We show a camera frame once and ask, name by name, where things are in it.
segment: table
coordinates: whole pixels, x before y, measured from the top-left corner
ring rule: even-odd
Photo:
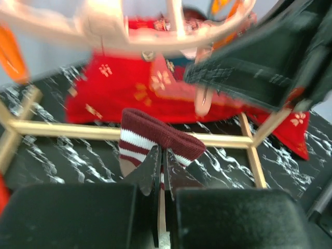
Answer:
[[[60,68],[54,75],[33,82],[43,92],[36,106],[34,120],[64,122],[64,100],[81,66]],[[12,113],[20,110],[28,87],[10,87],[0,94]],[[92,125],[119,127],[119,124],[96,122]],[[256,127],[251,123],[253,132]],[[213,123],[175,125],[199,133],[241,135],[237,118]],[[304,161],[276,138],[269,136],[257,148],[269,188],[288,191],[307,211],[326,182],[332,177],[332,124],[311,113],[307,131],[310,160]],[[17,189],[33,183],[114,183],[122,178],[117,143],[87,141],[66,137],[25,136],[14,157],[5,181]],[[208,148],[188,171],[209,187],[253,188],[245,150]]]

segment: wooden frame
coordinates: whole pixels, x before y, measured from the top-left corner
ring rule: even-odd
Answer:
[[[6,173],[24,135],[66,136],[69,138],[112,141],[120,139],[119,128],[30,121],[34,112],[34,103],[39,103],[41,98],[41,91],[32,86],[29,94],[22,102],[22,112],[19,117],[12,115],[6,105],[0,101],[0,124],[5,128],[5,132],[0,139],[0,172],[3,174]],[[258,188],[266,188],[256,147],[278,127],[290,112],[290,109],[284,109],[278,113],[271,114],[265,123],[259,127],[255,135],[252,135],[248,119],[244,113],[239,115],[243,136],[190,134],[197,137],[206,146],[247,149],[255,185]]]

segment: gray background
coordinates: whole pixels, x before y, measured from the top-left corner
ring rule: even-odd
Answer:
[[[73,16],[76,8],[83,2],[83,0],[27,1],[34,7],[52,9],[61,12],[67,17]],[[124,14],[128,16],[155,16],[161,12],[166,13],[165,1],[124,0]],[[210,5],[209,0],[183,0],[182,2],[184,5],[195,6],[204,12],[207,12]],[[277,0],[257,0],[254,11],[257,13],[258,18],[261,18],[276,2]],[[49,44],[16,29],[13,29],[13,31],[17,36],[24,59],[33,78],[39,78],[41,75],[56,70],[60,66],[86,60],[90,56],[90,51],[75,50],[74,48]],[[12,84],[11,79],[3,70],[0,70],[0,89],[10,84]],[[331,105],[332,96],[315,108],[318,113],[330,122],[332,122],[332,113],[329,111],[328,106],[331,107]]]

